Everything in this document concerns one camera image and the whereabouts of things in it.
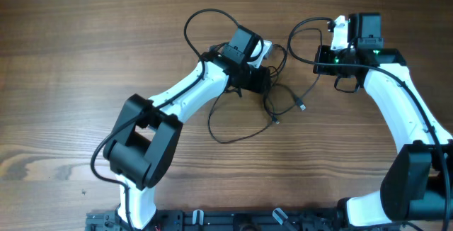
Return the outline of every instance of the usb connector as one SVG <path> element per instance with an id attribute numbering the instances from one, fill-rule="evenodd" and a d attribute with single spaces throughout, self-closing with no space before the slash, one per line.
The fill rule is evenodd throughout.
<path id="1" fill-rule="evenodd" d="M 272 116 L 272 122 L 274 122 L 277 125 L 280 124 L 280 121 L 275 116 Z"/>
<path id="2" fill-rule="evenodd" d="M 306 107 L 304 105 L 304 102 L 300 98 L 296 98 L 296 104 L 302 111 L 305 111 Z"/>

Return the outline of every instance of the cable clip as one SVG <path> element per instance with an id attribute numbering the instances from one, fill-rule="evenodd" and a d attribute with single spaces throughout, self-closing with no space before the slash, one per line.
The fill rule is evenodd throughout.
<path id="1" fill-rule="evenodd" d="M 286 231 L 297 231 L 296 227 L 289 222 L 288 215 L 281 208 L 276 208 L 272 212 L 272 216 L 280 225 L 286 227 Z"/>
<path id="2" fill-rule="evenodd" d="M 194 210 L 192 215 L 192 225 L 203 225 L 205 222 L 205 212 L 203 210 Z"/>
<path id="3" fill-rule="evenodd" d="M 360 89 L 360 84 L 359 84 L 359 81 L 357 80 L 357 78 L 355 78 L 355 81 L 356 81 L 356 84 L 355 84 L 355 89 L 354 90 L 343 90 L 343 89 L 339 89 L 337 88 L 337 85 L 338 85 L 338 82 L 340 81 L 340 79 L 342 79 L 343 77 L 341 75 L 338 75 L 337 79 L 335 80 L 335 84 L 333 85 L 333 87 L 338 90 L 338 91 L 341 91 L 343 93 L 357 93 Z"/>
<path id="4" fill-rule="evenodd" d="M 242 91 L 241 91 L 241 88 L 237 88 L 237 89 L 225 89 L 225 93 L 229 94 L 229 93 L 233 93 L 233 92 L 236 92 L 238 94 L 239 97 L 242 97 Z"/>

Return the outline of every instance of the wooden table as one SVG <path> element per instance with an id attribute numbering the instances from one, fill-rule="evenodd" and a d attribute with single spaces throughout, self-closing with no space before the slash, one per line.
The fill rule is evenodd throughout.
<path id="1" fill-rule="evenodd" d="M 313 16 L 382 14 L 386 47 L 406 58 L 418 91 L 453 131 L 453 0 L 0 0 L 0 230 L 82 230 L 85 214 L 114 208 L 117 186 L 89 169 L 125 99 L 152 96 L 191 72 L 196 57 L 183 38 L 199 9 L 223 9 L 266 40 L 285 45 Z M 326 24 L 313 23 L 326 32 Z M 205 14 L 188 34 L 200 51 L 229 40 L 234 24 Z M 331 36 L 324 35 L 330 44 Z M 314 32 L 294 40 L 313 59 Z M 275 52 L 264 65 L 278 64 Z M 281 82 L 302 94 L 312 67 L 290 57 Z M 156 188 L 160 209 L 205 210 L 333 206 L 376 191 L 396 156 L 373 100 L 335 91 L 321 77 L 294 109 L 262 135 L 214 142 L 203 106 L 185 125 L 173 163 Z M 279 108 L 290 104 L 275 92 Z M 268 122 L 260 96 L 224 97 L 213 117 L 222 139 Z M 110 175 L 99 157 L 98 168 Z M 421 223 L 438 230 L 439 223 Z"/>

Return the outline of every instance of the black cable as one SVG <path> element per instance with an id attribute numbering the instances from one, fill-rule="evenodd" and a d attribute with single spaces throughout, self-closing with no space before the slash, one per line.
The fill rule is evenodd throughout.
<path id="1" fill-rule="evenodd" d="M 182 91 L 180 91 L 179 93 L 177 93 L 175 96 L 171 97 L 170 99 L 168 99 L 167 101 L 165 101 L 164 103 L 158 105 L 157 107 L 153 108 L 151 111 L 158 111 L 159 109 L 163 108 L 164 106 L 167 106 L 168 104 L 172 103 L 174 100 L 176 100 L 178 97 L 182 96 L 184 93 L 186 93 L 187 91 L 189 91 L 191 88 L 194 87 L 194 85 L 196 85 L 204 76 L 205 76 L 205 61 L 203 59 L 203 57 L 200 55 L 200 53 L 195 49 L 195 47 L 193 47 L 192 43 L 190 42 L 188 36 L 187 36 L 187 27 L 189 25 L 189 22 L 192 20 L 192 18 L 194 18 L 196 15 L 200 14 L 200 13 L 203 13 L 203 12 L 208 12 L 208 11 L 212 11 L 212 12 L 218 12 L 218 13 L 222 13 L 224 14 L 225 16 L 227 16 L 228 18 L 230 18 L 237 26 L 239 26 L 239 23 L 236 21 L 236 19 L 234 19 L 232 16 L 230 16 L 228 13 L 224 12 L 224 11 L 221 11 L 221 10 L 218 10 L 218 9 L 203 9 L 201 11 L 197 11 L 195 12 L 191 17 L 189 17 L 189 19 L 187 20 L 187 22 L 185 23 L 184 25 L 184 38 L 185 38 L 185 41 L 187 42 L 187 44 L 189 44 L 189 47 L 193 50 L 193 52 L 198 56 L 198 58 L 200 59 L 200 62 L 201 62 L 201 65 L 202 65 L 202 71 L 201 71 L 201 74 L 198 76 L 198 78 L 192 83 L 190 84 L 189 86 L 185 87 Z M 129 186 L 121 181 L 118 181 L 118 180 L 114 180 L 114 179 L 109 179 L 109 178 L 105 178 L 103 176 L 101 176 L 97 171 L 96 171 L 96 166 L 95 166 L 95 160 L 96 160 L 96 157 L 98 156 L 99 152 L 101 151 L 101 149 L 104 147 L 104 145 L 109 141 L 111 140 L 113 137 L 115 137 L 119 132 L 121 132 L 122 130 L 124 130 L 127 126 L 133 124 L 135 121 L 141 119 L 141 118 L 144 118 L 146 115 L 149 115 L 149 111 L 148 112 L 145 112 L 145 113 L 141 113 L 131 119 L 129 119 L 127 122 L 125 122 L 124 124 L 122 124 L 118 129 L 112 131 L 98 146 L 97 148 L 95 149 L 93 155 L 91 156 L 91 161 L 90 161 L 90 168 L 91 168 L 91 171 L 93 172 L 93 174 L 100 180 L 102 181 L 107 181 L 107 182 L 110 182 L 110 183 L 114 183 L 114 184 L 119 184 L 121 186 L 124 187 L 125 189 L 125 211 L 126 211 L 126 218 L 127 218 L 127 224 L 129 225 L 129 229 L 130 231 L 133 231 L 134 230 L 134 227 L 132 225 L 132 221 L 131 221 L 131 218 L 130 218 L 130 209 L 129 209 Z"/>
<path id="2" fill-rule="evenodd" d="M 279 75 L 279 74 L 278 74 L 278 72 L 277 72 L 277 71 L 278 71 L 278 70 L 277 70 L 277 67 L 275 67 L 275 66 L 273 66 L 273 65 L 270 65 L 270 66 L 268 66 L 268 69 L 270 69 L 270 68 L 274 69 L 274 72 L 275 72 L 275 76 L 274 76 L 274 77 L 272 77 L 272 76 L 270 77 L 271 79 L 272 79 L 272 78 L 275 78 L 275 80 L 274 80 L 274 81 L 272 82 L 272 84 L 270 85 L 270 87 L 273 87 L 273 86 L 277 83 L 277 81 L 278 81 L 278 78 L 279 78 L 278 75 Z"/>
<path id="3" fill-rule="evenodd" d="M 301 29 L 301 30 L 298 30 L 296 33 L 294 33 L 294 35 L 296 35 L 297 33 L 304 32 L 304 31 L 306 31 L 306 30 L 317 30 L 317 31 L 319 32 L 319 44 L 320 44 L 320 46 L 323 45 L 323 32 L 322 32 L 321 30 L 319 30 L 318 28 L 305 28 L 305 29 Z M 284 54 L 285 54 L 285 56 L 283 57 L 282 62 L 280 63 L 280 65 L 279 65 L 278 68 L 277 68 L 277 69 L 279 69 L 279 68 L 281 67 L 280 71 L 279 71 L 279 72 L 276 72 L 276 75 L 278 75 L 278 74 L 283 70 L 283 67 L 285 67 L 285 63 L 286 63 L 286 60 L 287 60 L 287 51 L 286 51 L 286 49 L 284 49 L 281 45 L 274 44 L 274 46 L 280 48 L 280 49 L 284 52 Z M 283 114 L 287 113 L 288 111 L 292 110 L 295 106 L 298 105 L 298 103 L 299 103 L 298 99 L 303 99 L 303 98 L 304 98 L 304 97 L 305 97 L 305 96 L 306 96 L 306 95 L 307 95 L 307 94 L 315 87 L 315 85 L 316 85 L 316 83 L 318 82 L 320 76 L 321 76 L 321 75 L 318 74 L 318 76 L 317 76 L 317 78 L 315 79 L 315 81 L 313 82 L 313 84 L 312 84 L 312 85 L 311 85 L 311 86 L 310 86 L 310 87 L 309 87 L 309 88 L 308 88 L 308 89 L 307 89 L 300 97 L 297 97 L 296 94 L 295 94 L 288 86 L 285 86 L 285 85 L 282 85 L 282 84 L 276 84 L 276 86 L 281 86 L 281 87 L 283 87 L 284 89 L 286 89 L 286 90 L 292 95 L 292 98 L 294 99 L 294 104 L 291 105 L 290 107 L 286 108 L 284 111 L 281 111 L 281 112 L 279 112 L 279 113 L 275 113 L 275 112 L 269 111 L 269 109 L 268 109 L 268 107 L 267 107 L 267 105 L 266 105 L 266 102 L 267 102 L 267 101 L 268 101 L 269 103 L 272 104 L 272 102 L 270 101 L 270 99 L 269 99 L 269 97 L 268 97 L 268 95 L 267 95 L 267 96 L 263 99 L 263 106 L 264 106 L 265 111 L 266 111 L 269 115 L 274 115 L 274 116 L 278 116 L 278 115 L 279 115 L 279 116 L 280 116 L 280 115 L 283 115 Z"/>
<path id="4" fill-rule="evenodd" d="M 316 83 L 318 82 L 319 78 L 321 77 L 320 74 L 318 74 L 318 76 L 316 77 L 315 81 L 313 82 L 313 84 L 311 84 L 311 86 L 300 96 L 300 97 L 297 97 L 294 92 L 288 87 L 288 86 L 285 86 L 285 85 L 282 85 L 282 84 L 276 84 L 276 86 L 282 86 L 283 88 L 285 88 L 288 92 L 291 93 L 293 99 L 294 99 L 294 104 L 291 105 L 290 107 L 288 107 L 287 109 L 285 109 L 284 111 L 281 111 L 279 113 L 275 113 L 275 112 L 272 112 L 272 111 L 269 111 L 268 108 L 267 108 L 267 105 L 266 105 L 266 101 L 263 102 L 263 105 L 264 105 L 264 109 L 265 111 L 269 114 L 269 115 L 274 115 L 274 116 L 280 116 L 280 115 L 283 115 L 285 113 L 287 113 L 288 111 L 292 110 L 295 106 L 297 106 L 297 99 L 303 99 L 315 86 L 316 86 Z"/>
<path id="5" fill-rule="evenodd" d="M 416 231 L 423 231 L 423 229 L 419 228 L 416 224 L 411 222 L 403 222 L 403 226 L 404 225 L 408 225 L 409 227 L 412 227 Z"/>
<path id="6" fill-rule="evenodd" d="M 378 68 L 378 67 L 373 67 L 373 66 L 368 66 L 368 65 L 363 65 L 363 64 L 329 64 L 329 63 L 313 62 L 313 61 L 306 60 L 306 59 L 301 58 L 298 55 L 296 55 L 292 51 L 292 48 L 291 48 L 291 40 L 292 40 L 292 38 L 295 35 L 294 32 L 296 32 L 296 30 L 300 26 L 304 25 L 305 23 L 311 22 L 311 21 L 328 21 L 329 23 L 333 22 L 333 20 L 331 18 L 320 17 L 320 18 L 308 18 L 308 19 L 298 23 L 292 29 L 291 33 L 289 34 L 288 45 L 287 45 L 287 49 L 288 49 L 289 53 L 291 53 L 291 55 L 295 59 L 297 59 L 297 60 L 299 60 L 301 62 L 307 63 L 307 64 L 312 64 L 312 65 L 317 65 L 317 66 L 357 67 L 357 68 L 372 69 L 372 70 L 381 72 L 381 73 L 391 77 L 394 81 L 396 81 L 406 91 L 406 93 L 410 96 L 410 98 L 414 102 L 415 106 L 418 109 L 418 112 L 422 116 L 423 122 L 427 126 L 428 132 L 430 133 L 430 135 L 432 137 L 432 140 L 435 143 L 435 146 L 436 146 L 435 150 L 436 150 L 436 153 L 437 153 L 438 157 L 440 158 L 440 164 L 442 166 L 442 174 L 444 176 L 444 181 L 445 181 L 445 211 L 444 211 L 444 219 L 443 219 L 443 224 L 442 224 L 442 231 L 447 231 L 448 224 L 449 224 L 449 217 L 450 217 L 450 185 L 449 185 L 450 182 L 449 182 L 449 172 L 448 172 L 448 168 L 447 168 L 447 162 L 445 161 L 445 157 L 444 157 L 444 154 L 442 152 L 442 146 L 440 145 L 439 140 L 438 140 L 438 138 L 437 138 L 437 136 L 435 134 L 435 128 L 433 126 L 431 126 L 430 120 L 427 117 L 425 111 L 423 110 L 423 108 L 422 108 L 420 102 L 418 101 L 417 97 L 415 97 L 413 92 L 408 88 L 408 86 L 406 85 L 406 83 L 404 81 L 401 81 L 397 76 L 393 75 L 391 72 L 386 71 L 385 69 Z"/>
<path id="7" fill-rule="evenodd" d="M 274 44 L 273 47 L 280 48 L 283 51 L 283 59 L 281 63 L 278 65 L 278 67 L 275 68 L 275 71 L 270 73 L 271 78 L 278 77 L 278 75 L 282 72 L 283 68 L 285 67 L 286 59 L 288 57 L 288 51 L 286 51 L 286 49 L 283 46 L 281 46 L 280 44 Z"/>
<path id="8" fill-rule="evenodd" d="M 256 132 L 256 133 L 253 133 L 253 134 L 251 134 L 251 135 L 247 135 L 247 136 L 244 136 L 244 137 L 236 138 L 236 139 L 233 139 L 233 140 L 221 141 L 221 140 L 217 139 L 217 138 L 214 136 L 214 133 L 212 133 L 212 130 L 211 130 L 211 116 L 212 116 L 212 114 L 213 114 L 214 111 L 215 111 L 214 107 L 215 107 L 215 105 L 217 104 L 218 100 L 220 99 L 220 96 L 218 96 L 218 97 L 215 99 L 214 104 L 212 104 L 210 114 L 209 114 L 208 117 L 207 117 L 207 129 L 209 130 L 212 139 L 214 139 L 216 142 L 218 142 L 218 143 L 220 143 L 220 144 L 229 144 L 229 143 L 233 143 L 233 142 L 238 142 L 238 141 L 241 141 L 241 140 L 245 140 L 245 139 L 248 139 L 248 138 L 252 138 L 253 136 L 259 135 L 260 133 L 264 132 L 266 129 L 268 129 L 268 128 L 272 125 L 273 121 L 269 122 L 264 128 L 262 128 L 261 130 L 259 130 L 259 131 Z"/>

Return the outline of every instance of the white arm segment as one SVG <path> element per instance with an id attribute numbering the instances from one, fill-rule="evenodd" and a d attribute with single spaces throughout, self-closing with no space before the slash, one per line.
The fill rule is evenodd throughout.
<path id="1" fill-rule="evenodd" d="M 153 106 L 164 103 L 184 90 L 199 77 L 201 71 L 201 62 L 198 62 L 195 70 L 171 89 L 150 97 L 149 99 L 154 101 Z M 212 62 L 206 62 L 204 78 L 185 94 L 173 101 L 173 103 L 163 107 L 161 111 L 167 115 L 175 114 L 178 116 L 180 122 L 185 123 L 201 106 L 212 98 L 219 96 L 225 90 L 227 82 L 228 75 L 223 72 L 222 68 Z"/>
<path id="2" fill-rule="evenodd" d="M 400 64 L 381 64 L 379 68 L 391 72 L 406 83 L 423 107 L 431 125 L 435 126 L 440 144 L 447 144 L 448 139 L 452 139 L 452 136 L 428 110 L 411 81 L 409 69 Z M 411 144 L 414 140 L 421 140 L 425 144 L 434 144 L 432 138 L 426 132 L 426 124 L 423 122 L 417 107 L 396 81 L 381 72 L 369 70 L 365 77 L 364 88 L 382 112 L 395 140 L 398 153 L 405 144 Z M 349 222 L 356 227 L 391 222 L 382 208 L 380 191 L 351 198 L 347 202 L 347 209 Z"/>
<path id="3" fill-rule="evenodd" d="M 261 65 L 264 57 L 267 57 L 272 43 L 264 40 L 264 48 L 260 57 L 249 64 L 258 68 Z M 261 43 L 258 43 L 252 56 L 256 56 L 261 50 Z M 152 96 L 149 99 L 154 101 L 153 106 L 158 106 L 177 93 L 184 90 L 188 85 L 192 84 L 200 75 L 202 64 L 198 62 L 195 70 L 193 70 L 186 78 L 178 82 L 169 90 Z M 228 75 L 223 72 L 223 69 L 212 62 L 205 62 L 205 75 L 193 88 L 189 89 L 182 96 L 177 98 L 173 103 L 163 107 L 163 111 L 167 115 L 175 114 L 179 121 L 185 123 L 201 106 L 207 103 L 214 97 L 219 96 L 227 87 Z M 130 217 L 132 225 L 135 228 L 143 229 L 146 227 L 156 213 L 156 204 L 154 203 L 154 192 L 156 187 L 144 188 L 142 191 L 137 189 L 135 183 L 124 177 L 116 175 L 118 181 L 125 182 L 129 187 L 129 205 Z M 125 194 L 124 188 L 120 186 L 121 205 L 118 209 L 118 215 L 123 221 L 127 222 L 125 209 Z"/>

